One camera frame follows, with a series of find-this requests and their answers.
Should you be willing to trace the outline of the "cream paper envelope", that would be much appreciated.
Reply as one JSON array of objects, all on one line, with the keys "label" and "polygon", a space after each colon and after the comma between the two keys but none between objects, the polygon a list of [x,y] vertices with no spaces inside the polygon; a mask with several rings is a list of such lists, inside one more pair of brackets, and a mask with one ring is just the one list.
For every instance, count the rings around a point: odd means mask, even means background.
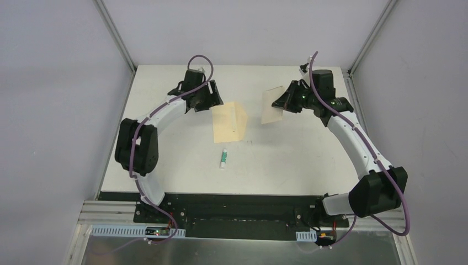
[{"label": "cream paper envelope", "polygon": [[248,115],[240,102],[227,102],[210,108],[214,143],[236,142],[244,139]]}]

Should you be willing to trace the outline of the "green white glue stick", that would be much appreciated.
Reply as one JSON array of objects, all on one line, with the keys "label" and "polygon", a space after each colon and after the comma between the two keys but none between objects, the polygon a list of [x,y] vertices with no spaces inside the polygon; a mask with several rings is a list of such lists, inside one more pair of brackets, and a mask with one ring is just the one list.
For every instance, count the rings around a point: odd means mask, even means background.
[{"label": "green white glue stick", "polygon": [[228,150],[223,149],[221,158],[220,158],[220,169],[225,169],[226,161],[227,161]]}]

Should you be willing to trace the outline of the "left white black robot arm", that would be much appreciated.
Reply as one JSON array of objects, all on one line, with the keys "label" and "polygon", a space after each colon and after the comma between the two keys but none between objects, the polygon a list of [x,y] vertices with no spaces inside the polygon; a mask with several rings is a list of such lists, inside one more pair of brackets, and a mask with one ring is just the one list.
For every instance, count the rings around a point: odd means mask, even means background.
[{"label": "left white black robot arm", "polygon": [[151,176],[159,159],[159,136],[190,110],[201,112],[222,104],[216,81],[201,70],[189,69],[155,110],[121,121],[114,158],[135,181],[142,201],[150,205],[147,216],[153,222],[159,224],[168,218],[168,208],[161,204],[165,192]]}]

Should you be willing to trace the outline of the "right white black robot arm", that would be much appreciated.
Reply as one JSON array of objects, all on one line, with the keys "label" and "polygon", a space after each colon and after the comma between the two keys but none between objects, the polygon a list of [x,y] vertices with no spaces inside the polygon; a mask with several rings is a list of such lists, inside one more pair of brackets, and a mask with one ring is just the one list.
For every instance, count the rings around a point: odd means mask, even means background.
[{"label": "right white black robot arm", "polygon": [[332,71],[306,72],[302,79],[291,81],[272,107],[291,113],[311,109],[343,146],[358,175],[359,181],[350,192],[322,199],[320,207],[313,211],[318,225],[329,225],[336,215],[364,218],[401,206],[406,170],[393,166],[380,154],[363,132],[348,100],[336,96]]}]

